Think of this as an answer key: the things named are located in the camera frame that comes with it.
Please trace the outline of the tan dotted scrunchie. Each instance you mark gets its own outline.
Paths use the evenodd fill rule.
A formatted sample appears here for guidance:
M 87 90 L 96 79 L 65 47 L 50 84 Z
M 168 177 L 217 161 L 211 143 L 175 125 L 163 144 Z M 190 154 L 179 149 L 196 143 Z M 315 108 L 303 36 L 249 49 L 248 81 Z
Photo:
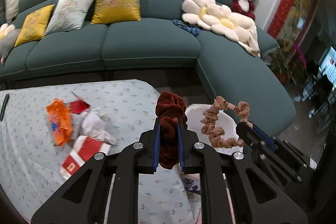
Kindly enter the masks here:
M 236 106 L 228 102 L 222 96 L 217 96 L 210 108 L 203 112 L 204 118 L 201 119 L 201 123 L 203 124 L 201 133 L 209 137 L 209 141 L 214 148 L 243 147 L 245 143 L 241 138 L 222 138 L 225 134 L 224 129 L 218 127 L 216 122 L 218 120 L 219 112 L 224 110 L 232 110 L 240 117 L 240 122 L 245 123 L 250 126 L 250 128 L 253 127 L 253 124 L 248 121 L 250 106 L 247 102 L 240 101 Z

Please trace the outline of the small yellow embroidered cushion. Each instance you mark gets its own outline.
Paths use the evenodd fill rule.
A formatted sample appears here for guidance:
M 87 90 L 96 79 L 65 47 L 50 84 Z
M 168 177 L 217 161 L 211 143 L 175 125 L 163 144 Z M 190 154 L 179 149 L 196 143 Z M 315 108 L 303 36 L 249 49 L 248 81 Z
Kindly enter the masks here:
M 42 7 L 26 16 L 14 47 L 44 37 L 54 5 Z

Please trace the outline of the orange plastic bag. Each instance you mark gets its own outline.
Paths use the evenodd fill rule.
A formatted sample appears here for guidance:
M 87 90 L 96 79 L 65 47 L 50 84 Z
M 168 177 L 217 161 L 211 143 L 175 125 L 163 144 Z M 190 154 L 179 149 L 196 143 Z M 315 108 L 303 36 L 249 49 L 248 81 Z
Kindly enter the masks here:
M 71 112 L 63 100 L 54 99 L 46 107 L 52 135 L 57 146 L 66 144 L 72 135 Z

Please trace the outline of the black remote control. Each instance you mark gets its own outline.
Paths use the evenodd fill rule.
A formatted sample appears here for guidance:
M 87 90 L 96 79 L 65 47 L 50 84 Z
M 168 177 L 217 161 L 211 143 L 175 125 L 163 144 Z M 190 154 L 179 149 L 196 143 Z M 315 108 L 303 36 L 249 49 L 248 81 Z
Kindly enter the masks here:
M 9 101 L 9 98 L 10 98 L 10 95 L 9 95 L 9 93 L 7 93 L 7 94 L 5 95 L 5 98 L 4 98 L 4 100 L 3 100 L 3 104 L 2 104 L 2 106 L 1 106 L 0 121 L 3 121 L 3 118 L 4 118 L 4 116 L 5 116 L 5 110 L 6 110 L 6 106 L 7 106 L 7 103 L 8 103 L 8 101 Z

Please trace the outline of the red white paper cup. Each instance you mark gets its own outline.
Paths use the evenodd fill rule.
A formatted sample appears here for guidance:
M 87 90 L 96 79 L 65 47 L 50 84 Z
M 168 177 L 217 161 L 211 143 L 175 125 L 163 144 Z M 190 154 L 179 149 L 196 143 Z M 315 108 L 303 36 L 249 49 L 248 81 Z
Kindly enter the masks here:
M 61 175 L 68 180 L 94 154 L 101 152 L 108 155 L 110 148 L 111 145 L 107 143 L 80 135 L 60 168 Z

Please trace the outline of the dark red velvet scrunchie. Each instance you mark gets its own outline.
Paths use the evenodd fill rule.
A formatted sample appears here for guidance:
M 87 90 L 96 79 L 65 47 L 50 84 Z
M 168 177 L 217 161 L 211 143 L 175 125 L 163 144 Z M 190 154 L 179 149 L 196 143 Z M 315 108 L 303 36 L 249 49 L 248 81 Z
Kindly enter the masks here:
M 157 100 L 155 114 L 160 123 L 159 164 L 172 169 L 179 163 L 178 125 L 179 119 L 187 128 L 186 104 L 182 97 L 172 92 L 162 92 Z

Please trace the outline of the dark green sectional sofa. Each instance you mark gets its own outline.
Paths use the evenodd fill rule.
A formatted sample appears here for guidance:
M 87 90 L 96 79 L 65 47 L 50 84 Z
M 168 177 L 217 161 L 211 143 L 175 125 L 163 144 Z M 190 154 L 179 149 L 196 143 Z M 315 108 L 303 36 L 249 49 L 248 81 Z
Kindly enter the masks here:
M 20 0 L 14 21 L 22 26 L 35 10 L 58 0 Z M 276 136 L 295 119 L 290 96 L 261 57 L 210 31 L 193 36 L 177 27 L 184 0 L 140 0 L 141 20 L 91 24 L 49 34 L 12 50 L 1 66 L 1 80 L 21 80 L 106 69 L 168 68 L 191 65 L 210 97 L 247 102 L 250 118 Z M 216 0 L 230 5 L 232 0 Z

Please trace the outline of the red paper packet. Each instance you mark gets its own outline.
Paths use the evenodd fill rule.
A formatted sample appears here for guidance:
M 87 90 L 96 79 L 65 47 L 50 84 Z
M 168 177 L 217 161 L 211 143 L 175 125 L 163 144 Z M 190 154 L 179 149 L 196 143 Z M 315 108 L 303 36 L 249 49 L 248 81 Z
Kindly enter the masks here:
M 76 98 L 75 101 L 72 101 L 68 103 L 68 107 L 73 114 L 81 114 L 84 111 L 87 111 L 90 109 L 90 104 L 86 103 L 80 96 L 75 94 L 73 91 L 71 93 Z

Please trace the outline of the white cloth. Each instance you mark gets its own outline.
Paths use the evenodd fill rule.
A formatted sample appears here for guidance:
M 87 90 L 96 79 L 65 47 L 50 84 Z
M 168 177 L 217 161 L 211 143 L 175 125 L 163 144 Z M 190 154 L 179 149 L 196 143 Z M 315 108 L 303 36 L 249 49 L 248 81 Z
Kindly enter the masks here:
M 83 117 L 81 122 L 81 134 L 92 139 L 116 145 L 118 139 L 105 130 L 106 122 L 103 120 L 104 114 L 100 113 L 99 109 L 85 111 L 80 114 Z

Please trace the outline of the small white flower plush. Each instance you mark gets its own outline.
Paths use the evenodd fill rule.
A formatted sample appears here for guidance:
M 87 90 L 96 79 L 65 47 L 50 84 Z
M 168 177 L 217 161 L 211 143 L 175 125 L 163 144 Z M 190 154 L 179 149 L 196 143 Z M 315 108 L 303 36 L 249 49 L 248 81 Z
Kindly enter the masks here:
M 15 25 L 14 24 L 7 24 L 4 23 L 0 27 L 0 40 L 3 39 L 7 34 L 15 30 Z

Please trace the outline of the blue patterned cloth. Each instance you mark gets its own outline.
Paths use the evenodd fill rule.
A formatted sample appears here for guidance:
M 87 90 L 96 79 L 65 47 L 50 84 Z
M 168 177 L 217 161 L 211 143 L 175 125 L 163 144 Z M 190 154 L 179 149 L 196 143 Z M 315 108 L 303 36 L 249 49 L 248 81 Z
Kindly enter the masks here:
M 193 26 L 189 23 L 185 23 L 179 19 L 174 19 L 173 24 L 181 28 L 182 30 L 187 31 L 188 33 L 192 34 L 194 37 L 197 37 L 201 32 L 201 30 L 197 26 Z

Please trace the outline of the potted plant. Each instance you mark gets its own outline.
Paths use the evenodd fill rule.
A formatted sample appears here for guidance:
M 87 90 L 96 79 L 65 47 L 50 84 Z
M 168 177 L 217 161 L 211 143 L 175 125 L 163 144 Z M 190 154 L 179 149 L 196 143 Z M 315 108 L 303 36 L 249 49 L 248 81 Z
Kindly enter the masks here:
M 282 42 L 280 49 L 270 54 L 268 67 L 282 84 L 296 85 L 305 68 L 305 61 L 299 50 L 289 40 L 280 40 L 280 42 Z

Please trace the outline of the white flower cushion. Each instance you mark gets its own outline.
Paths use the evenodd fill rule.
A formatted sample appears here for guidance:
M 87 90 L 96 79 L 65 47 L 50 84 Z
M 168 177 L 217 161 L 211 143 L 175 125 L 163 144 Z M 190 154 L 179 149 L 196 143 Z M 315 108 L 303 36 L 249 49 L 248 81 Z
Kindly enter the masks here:
M 203 30 L 211 30 L 219 24 L 224 14 L 215 0 L 184 0 L 182 2 L 182 20 Z
M 215 24 L 211 27 L 211 31 L 225 36 L 227 39 L 233 42 L 239 42 L 238 35 L 235 32 L 235 27 L 238 23 L 238 20 L 243 16 L 242 14 L 232 12 L 231 9 L 226 5 L 220 5 L 221 11 L 224 14 L 224 18 L 220 20 L 219 24 Z

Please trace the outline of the grey plush toy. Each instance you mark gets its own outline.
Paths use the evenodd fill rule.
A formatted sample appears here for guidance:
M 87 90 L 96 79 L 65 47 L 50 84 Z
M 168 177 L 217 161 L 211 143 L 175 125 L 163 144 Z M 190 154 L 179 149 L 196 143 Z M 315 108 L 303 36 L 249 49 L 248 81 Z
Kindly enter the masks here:
M 1 65 L 7 59 L 10 51 L 13 49 L 21 29 L 15 29 L 9 32 L 0 42 Z

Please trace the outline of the large yellow embroidered cushion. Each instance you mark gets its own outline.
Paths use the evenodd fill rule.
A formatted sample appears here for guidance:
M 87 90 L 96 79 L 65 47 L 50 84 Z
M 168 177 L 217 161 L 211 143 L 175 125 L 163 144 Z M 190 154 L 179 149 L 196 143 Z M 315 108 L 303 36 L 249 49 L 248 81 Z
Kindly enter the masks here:
M 96 0 L 91 24 L 140 20 L 140 0 Z

